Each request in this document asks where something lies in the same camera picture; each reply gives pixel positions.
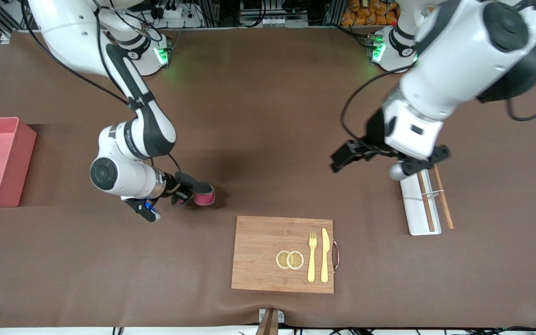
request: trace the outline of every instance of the brown table surface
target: brown table surface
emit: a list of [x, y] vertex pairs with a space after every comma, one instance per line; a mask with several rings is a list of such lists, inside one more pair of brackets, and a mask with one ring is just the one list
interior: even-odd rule
[[[379, 72], [352, 38], [182, 35], [171, 68], [147, 83], [176, 125], [181, 167], [218, 201], [161, 201], [159, 223], [89, 180], [99, 131], [132, 113], [28, 34], [0, 47], [0, 116], [38, 133], [20, 207], [0, 209], [0, 327], [246, 324], [266, 307], [307, 327], [536, 326], [536, 121], [510, 121], [502, 102], [459, 108], [440, 135], [453, 151], [440, 171], [456, 229], [412, 237], [391, 159], [328, 166], [348, 138], [342, 105]], [[399, 78], [357, 99], [355, 131]], [[536, 112], [536, 87], [515, 106]], [[155, 163], [174, 172], [169, 159]], [[334, 219], [335, 294], [232, 290], [237, 215]]]

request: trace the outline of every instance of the green led light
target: green led light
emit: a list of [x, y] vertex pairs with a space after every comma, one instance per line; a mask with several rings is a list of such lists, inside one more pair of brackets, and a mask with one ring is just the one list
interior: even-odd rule
[[385, 49], [386, 44], [384, 42], [381, 42], [380, 45], [374, 50], [374, 56], [372, 57], [372, 60], [380, 61], [382, 59], [382, 55]]
[[162, 49], [154, 49], [154, 53], [157, 55], [158, 61], [161, 64], [165, 64], [167, 62], [167, 52]]

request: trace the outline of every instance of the metal handle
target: metal handle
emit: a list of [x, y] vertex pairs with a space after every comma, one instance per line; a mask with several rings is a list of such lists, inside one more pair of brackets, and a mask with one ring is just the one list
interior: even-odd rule
[[[336, 265], [334, 265], [334, 271], [332, 273], [336, 273], [336, 269], [338, 269], [338, 265], [341, 263], [341, 250], [338, 248], [338, 243], [336, 243], [334, 238], [332, 238], [332, 246], [336, 247]], [[332, 248], [332, 260], [334, 262], [334, 248]]]

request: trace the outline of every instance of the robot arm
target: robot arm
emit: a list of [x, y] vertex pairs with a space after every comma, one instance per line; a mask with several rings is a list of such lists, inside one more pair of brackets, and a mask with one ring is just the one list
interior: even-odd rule
[[[113, 45], [100, 30], [100, 18], [93, 13], [93, 2], [86, 0], [28, 0], [34, 19], [51, 53], [73, 70], [108, 76], [127, 97], [128, 107], [136, 113], [130, 121], [109, 126], [100, 132], [98, 156], [91, 165], [91, 180], [100, 190], [119, 195], [149, 221], [160, 214], [153, 202], [179, 191], [185, 202], [191, 193], [200, 194], [198, 204], [211, 204], [214, 193], [207, 183], [187, 174], [177, 181], [143, 160], [167, 155], [176, 134], [173, 124], [155, 101], [153, 94], [122, 47]], [[98, 13], [111, 21], [115, 13]]]
[[449, 0], [439, 6], [417, 30], [419, 63], [368, 121], [366, 136], [336, 151], [332, 169], [385, 150], [399, 159], [391, 178], [402, 180], [449, 157], [436, 140], [460, 104], [530, 89], [536, 83], [536, 1], [526, 4]]

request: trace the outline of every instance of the wooden chopsticks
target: wooden chopsticks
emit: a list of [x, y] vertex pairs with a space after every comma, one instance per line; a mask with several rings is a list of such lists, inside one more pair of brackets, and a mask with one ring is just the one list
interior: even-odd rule
[[[454, 229], [454, 224], [452, 222], [452, 218], [450, 216], [450, 211], [448, 208], [448, 201], [446, 200], [446, 194], [444, 192], [444, 188], [442, 187], [442, 180], [440, 178], [440, 171], [438, 170], [438, 166], [434, 165], [434, 178], [435, 178], [435, 184], [438, 188], [437, 192], [440, 194], [440, 200], [442, 202], [442, 210], [444, 210], [444, 216], [446, 218], [446, 223], [448, 225], [449, 229]], [[429, 231], [435, 231], [436, 228], [434, 227], [434, 219], [432, 218], [431, 214], [431, 208], [429, 208], [429, 199], [428, 193], [425, 189], [425, 183], [423, 182], [423, 176], [421, 175], [421, 171], [417, 172], [417, 180], [419, 180], [419, 188], [421, 189], [421, 198], [423, 199], [423, 205], [425, 206], [425, 215], [427, 216], [427, 225], [429, 226]]]

